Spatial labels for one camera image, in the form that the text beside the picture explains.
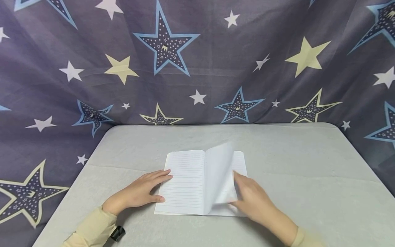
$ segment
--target beige sleeve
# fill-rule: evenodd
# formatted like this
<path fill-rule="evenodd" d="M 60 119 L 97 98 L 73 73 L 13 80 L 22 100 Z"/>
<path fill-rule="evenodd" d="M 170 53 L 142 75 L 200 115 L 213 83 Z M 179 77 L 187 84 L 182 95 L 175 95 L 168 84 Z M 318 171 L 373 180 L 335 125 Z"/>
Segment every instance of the beige sleeve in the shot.
<path fill-rule="evenodd" d="M 117 217 L 101 207 L 91 212 L 61 247 L 103 247 L 115 230 Z"/>
<path fill-rule="evenodd" d="M 295 241 L 291 247 L 324 247 L 317 239 L 307 234 L 302 228 L 298 228 Z"/>

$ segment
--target blue-outlined star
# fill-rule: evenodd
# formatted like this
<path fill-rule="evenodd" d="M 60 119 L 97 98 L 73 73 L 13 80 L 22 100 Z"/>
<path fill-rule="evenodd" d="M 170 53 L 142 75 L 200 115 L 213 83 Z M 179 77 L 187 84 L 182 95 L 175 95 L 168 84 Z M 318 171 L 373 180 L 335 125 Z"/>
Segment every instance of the blue-outlined star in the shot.
<path fill-rule="evenodd" d="M 156 1 L 155 34 L 133 34 L 154 51 L 154 75 L 170 63 L 190 76 L 180 52 L 200 34 L 172 34 L 159 0 Z"/>
<path fill-rule="evenodd" d="M 42 217 L 42 201 L 69 189 L 45 185 L 43 180 L 44 164 L 45 160 L 22 183 L 0 180 L 0 192 L 11 198 L 0 209 L 0 224 L 23 214 L 33 228 L 36 228 Z"/>
<path fill-rule="evenodd" d="M 98 130 L 98 128 L 102 126 L 102 123 L 114 122 L 114 120 L 104 115 L 110 112 L 113 105 L 110 105 L 103 110 L 96 110 L 79 100 L 77 100 L 77 103 L 78 103 L 78 108 L 81 112 L 81 118 L 78 120 L 78 122 L 76 122 L 72 126 L 93 124 L 92 137 L 95 137 L 95 133 Z"/>
<path fill-rule="evenodd" d="M 386 4 L 367 6 L 367 8 L 375 15 L 375 24 L 349 54 L 379 34 L 383 34 L 395 47 L 395 0 Z"/>
<path fill-rule="evenodd" d="M 41 0 L 15 0 L 15 6 L 14 6 L 14 11 L 18 11 L 20 9 L 24 9 L 30 5 L 33 5 Z M 64 19 L 66 19 L 71 25 L 73 25 L 75 28 L 77 26 L 75 25 L 73 18 L 71 17 L 69 11 L 66 8 L 66 5 L 64 4 L 63 0 L 47 0 L 51 4 L 51 6 L 56 9 Z"/>
<path fill-rule="evenodd" d="M 305 106 L 286 109 L 286 111 L 296 115 L 296 117 L 291 121 L 291 123 L 299 123 L 302 121 L 315 123 L 318 121 L 318 115 L 321 112 L 326 111 L 329 108 L 332 108 L 335 105 L 342 103 L 342 102 L 335 102 L 327 105 L 320 105 L 321 93 L 322 93 L 322 89 L 320 89 L 318 93 L 316 93 L 316 95 L 314 95 L 314 97 Z"/>
<path fill-rule="evenodd" d="M 265 99 L 245 101 L 243 96 L 243 89 L 242 87 L 240 87 L 232 102 L 216 106 L 214 107 L 214 109 L 217 108 L 226 112 L 225 117 L 221 123 L 224 123 L 234 118 L 238 118 L 249 123 L 250 120 L 248 119 L 247 111 L 264 100 Z"/>
<path fill-rule="evenodd" d="M 140 116 L 144 118 L 144 120 L 146 120 L 147 122 L 153 123 L 155 125 L 169 125 L 169 124 L 173 125 L 174 123 L 184 119 L 179 117 L 166 117 L 163 114 L 162 110 L 160 109 L 158 103 L 156 103 L 156 110 L 154 117 L 149 117 L 142 114 L 140 114 Z"/>
<path fill-rule="evenodd" d="M 387 126 L 365 136 L 365 138 L 376 141 L 392 142 L 395 148 L 395 108 L 388 102 L 384 102 L 384 111 L 386 113 Z"/>

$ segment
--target gray tabletop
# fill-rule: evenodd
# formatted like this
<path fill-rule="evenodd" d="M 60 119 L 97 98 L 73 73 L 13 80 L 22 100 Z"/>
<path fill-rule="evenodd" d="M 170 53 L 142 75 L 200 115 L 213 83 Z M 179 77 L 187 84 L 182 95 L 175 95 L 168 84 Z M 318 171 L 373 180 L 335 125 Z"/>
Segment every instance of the gray tabletop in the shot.
<path fill-rule="evenodd" d="M 395 199 L 335 126 L 325 123 L 117 126 L 104 136 L 34 247 L 60 246 L 83 218 L 171 151 L 232 141 L 249 177 L 298 225 L 328 247 L 394 246 Z M 128 209 L 120 247 L 282 246 L 242 217 L 154 215 Z"/>

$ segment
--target star-patterned fabric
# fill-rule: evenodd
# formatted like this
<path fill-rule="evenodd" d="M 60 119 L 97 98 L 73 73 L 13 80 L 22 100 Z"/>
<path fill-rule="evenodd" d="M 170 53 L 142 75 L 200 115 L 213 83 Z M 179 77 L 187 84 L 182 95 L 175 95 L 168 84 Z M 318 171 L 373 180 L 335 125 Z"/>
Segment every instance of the star-patterned fabric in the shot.
<path fill-rule="evenodd" d="M 156 34 L 134 33 L 134 35 L 154 51 L 154 74 L 170 63 L 189 75 L 180 52 L 199 34 L 172 34 L 159 1 L 156 9 Z"/>
<path fill-rule="evenodd" d="M 289 111 L 296 115 L 296 117 L 292 120 L 292 123 L 299 123 L 303 121 L 311 123 L 318 122 L 318 115 L 320 113 L 328 110 L 329 108 L 332 108 L 335 105 L 341 104 L 341 102 L 336 102 L 321 105 L 321 93 L 322 89 L 320 89 L 318 93 L 305 106 L 286 109 L 286 111 Z"/>
<path fill-rule="evenodd" d="M 395 194 L 395 0 L 3 2 L 0 246 L 33 245 L 116 125 L 331 123 Z"/>
<path fill-rule="evenodd" d="M 367 135 L 365 138 L 377 141 L 392 142 L 395 148 L 395 108 L 388 102 L 384 103 L 387 126 Z"/>
<path fill-rule="evenodd" d="M 249 123 L 250 120 L 248 119 L 247 111 L 249 109 L 253 108 L 254 106 L 258 105 L 262 101 L 264 101 L 264 99 L 245 101 L 244 96 L 243 96 L 243 89 L 240 88 L 237 91 L 232 102 L 225 103 L 225 104 L 216 106 L 214 108 L 221 109 L 226 112 L 225 117 L 221 123 L 224 123 L 224 122 L 229 121 L 234 118 L 238 118 L 238 119 L 241 119 L 241 120 Z"/>
<path fill-rule="evenodd" d="M 102 126 L 104 122 L 114 122 L 111 118 L 107 117 L 105 114 L 109 113 L 113 105 L 108 106 L 102 110 L 96 110 L 87 104 L 77 100 L 78 108 L 81 112 L 81 117 L 73 124 L 73 126 L 77 125 L 85 125 L 85 124 L 92 124 L 92 137 L 95 137 L 96 131 Z"/>
<path fill-rule="evenodd" d="M 362 37 L 352 51 L 379 34 L 383 34 L 395 48 L 395 0 L 386 4 L 368 6 L 368 8 L 375 15 L 375 24 Z"/>

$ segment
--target notebook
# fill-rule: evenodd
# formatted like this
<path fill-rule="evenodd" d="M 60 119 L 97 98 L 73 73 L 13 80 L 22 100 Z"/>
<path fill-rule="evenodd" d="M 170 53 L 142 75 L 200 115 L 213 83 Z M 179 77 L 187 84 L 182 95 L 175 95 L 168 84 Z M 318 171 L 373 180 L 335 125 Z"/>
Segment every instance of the notebook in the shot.
<path fill-rule="evenodd" d="M 165 170 L 173 178 L 161 184 L 157 215 L 244 216 L 228 202 L 237 200 L 233 172 L 247 176 L 244 154 L 230 144 L 208 149 L 171 152 Z"/>

